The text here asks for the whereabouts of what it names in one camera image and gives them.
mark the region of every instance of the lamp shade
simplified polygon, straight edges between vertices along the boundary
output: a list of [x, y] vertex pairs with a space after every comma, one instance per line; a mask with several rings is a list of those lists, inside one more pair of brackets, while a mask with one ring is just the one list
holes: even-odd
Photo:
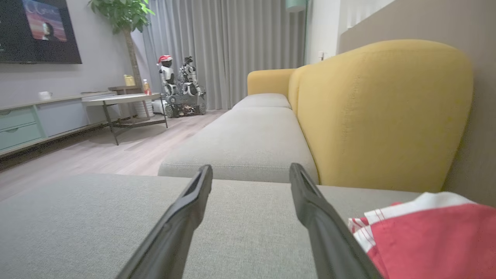
[[286, 0], [286, 9], [288, 12], [299, 12], [305, 10], [307, 0]]

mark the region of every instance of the green drawer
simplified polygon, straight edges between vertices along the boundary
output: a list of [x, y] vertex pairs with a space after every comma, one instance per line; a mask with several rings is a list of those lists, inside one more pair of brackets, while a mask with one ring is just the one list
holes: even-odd
[[0, 150], [41, 138], [36, 123], [0, 132]]
[[0, 111], [0, 131], [11, 127], [35, 122], [32, 109], [22, 108], [16, 110]]

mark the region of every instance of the red hat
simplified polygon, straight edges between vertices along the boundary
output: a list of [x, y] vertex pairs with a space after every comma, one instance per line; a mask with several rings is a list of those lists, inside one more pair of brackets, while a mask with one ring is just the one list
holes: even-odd
[[170, 55], [162, 55], [158, 59], [158, 63], [160, 64], [160, 62], [162, 62], [162, 61], [172, 61], [172, 56], [170, 56]]

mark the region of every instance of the tv screen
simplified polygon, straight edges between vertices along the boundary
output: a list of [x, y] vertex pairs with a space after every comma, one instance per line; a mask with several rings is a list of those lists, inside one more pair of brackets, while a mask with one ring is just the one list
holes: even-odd
[[81, 64], [65, 0], [0, 0], [0, 62]]

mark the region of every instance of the red and white fabric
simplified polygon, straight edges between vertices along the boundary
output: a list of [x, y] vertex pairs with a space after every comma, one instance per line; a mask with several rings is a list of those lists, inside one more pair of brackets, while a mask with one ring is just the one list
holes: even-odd
[[158, 64], [162, 61], [172, 61], [172, 56], [170, 55], [162, 55], [161, 57], [158, 58]]
[[424, 193], [348, 227], [385, 279], [496, 278], [496, 209], [457, 194]]

